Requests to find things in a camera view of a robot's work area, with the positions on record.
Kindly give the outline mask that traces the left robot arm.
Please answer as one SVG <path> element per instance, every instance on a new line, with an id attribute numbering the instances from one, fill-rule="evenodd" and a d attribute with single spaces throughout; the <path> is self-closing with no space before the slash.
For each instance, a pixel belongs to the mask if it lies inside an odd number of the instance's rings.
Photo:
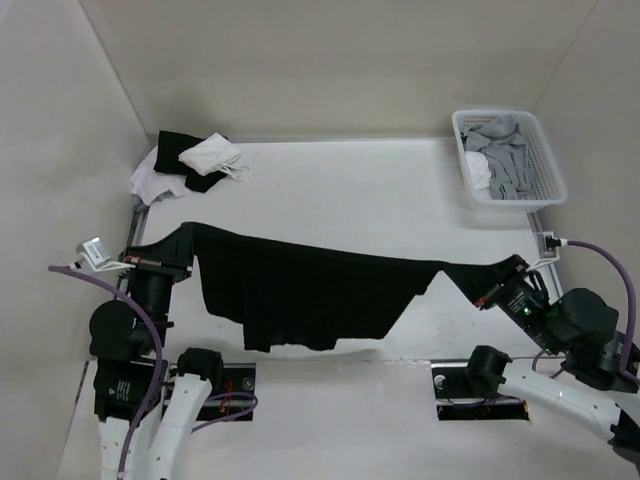
<path id="1" fill-rule="evenodd" d="M 90 353 L 97 361 L 94 413 L 103 479 L 172 479 L 201 407 L 224 387 L 219 352 L 189 347 L 164 357 L 175 284 L 195 259 L 194 229 L 123 253 L 128 284 L 92 314 Z"/>

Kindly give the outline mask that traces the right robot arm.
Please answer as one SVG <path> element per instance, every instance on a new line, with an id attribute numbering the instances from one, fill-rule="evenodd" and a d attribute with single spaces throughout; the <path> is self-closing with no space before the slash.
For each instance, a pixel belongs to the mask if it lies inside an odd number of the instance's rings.
<path id="1" fill-rule="evenodd" d="M 497 307 L 544 353 L 562 361 L 540 373 L 488 345 L 477 346 L 464 370 L 473 394 L 506 396 L 542 407 L 593 433 L 624 460 L 639 462 L 639 385 L 634 351 L 623 357 L 618 312 L 578 288 L 550 301 L 540 275 L 514 255 L 480 288 L 478 308 Z"/>

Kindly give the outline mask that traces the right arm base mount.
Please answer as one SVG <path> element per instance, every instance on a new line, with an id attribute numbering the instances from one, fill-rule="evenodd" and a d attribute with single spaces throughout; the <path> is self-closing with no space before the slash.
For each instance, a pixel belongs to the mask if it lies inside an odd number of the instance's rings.
<path id="1" fill-rule="evenodd" d="M 528 421 L 525 401 L 499 394 L 478 395 L 466 375 L 466 362 L 434 362 L 431 375 L 440 421 Z"/>

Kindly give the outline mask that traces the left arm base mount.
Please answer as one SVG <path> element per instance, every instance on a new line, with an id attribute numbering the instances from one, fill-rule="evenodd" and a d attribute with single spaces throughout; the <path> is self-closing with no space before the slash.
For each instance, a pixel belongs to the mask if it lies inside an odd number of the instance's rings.
<path id="1" fill-rule="evenodd" d="M 197 421 L 213 421 L 249 409 L 255 402 L 255 384 L 255 363 L 225 364 L 220 384 L 203 404 Z"/>

